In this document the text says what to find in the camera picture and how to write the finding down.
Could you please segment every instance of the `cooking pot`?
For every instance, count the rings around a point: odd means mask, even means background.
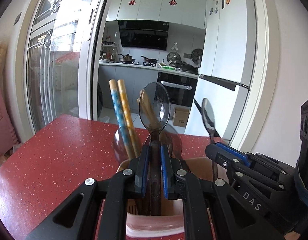
[[[123,56],[123,58],[122,58],[121,61],[124,61],[124,62],[133,62],[132,56],[130,56],[129,54],[123,55],[123,54],[118,53],[118,55],[122,55],[122,56]]]

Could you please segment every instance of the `oven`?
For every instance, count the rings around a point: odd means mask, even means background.
[[[171,104],[185,107],[192,106],[197,79],[159,72],[157,81],[166,88]]]

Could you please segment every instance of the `refrigerator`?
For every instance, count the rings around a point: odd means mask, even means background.
[[[206,36],[194,99],[207,98],[215,128],[230,142],[249,93],[256,47],[254,0],[207,0]],[[192,104],[185,134],[209,136]]]

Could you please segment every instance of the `speckled red tabletop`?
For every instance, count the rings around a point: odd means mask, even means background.
[[[119,163],[112,142],[117,128],[63,115],[2,165],[0,218],[16,240],[24,239],[86,178],[102,180],[115,174]],[[136,131],[141,142],[145,142],[148,132]],[[204,156],[208,137],[180,137],[183,158]],[[184,234],[151,239],[183,240]]]

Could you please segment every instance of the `white tile wall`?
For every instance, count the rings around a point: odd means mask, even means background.
[[[116,44],[118,44],[118,53],[124,55],[129,53],[131,56],[133,56],[135,62],[139,62],[139,64],[141,65],[143,64],[143,58],[141,56],[145,56],[148,58],[156,58],[159,62],[162,62],[162,60],[164,59],[164,62],[166,63],[166,56],[169,52],[172,51],[171,48],[174,45],[174,42],[177,42],[177,52],[180,54],[182,61],[194,65],[194,62],[192,60],[184,58],[183,55],[184,53],[191,54],[193,49],[204,48],[206,30],[189,27],[186,25],[170,24],[167,37],[166,51],[158,49],[122,47],[121,39],[119,37],[117,21],[107,22],[104,32],[107,32],[107,34],[104,36],[111,36],[111,42],[115,42]]]

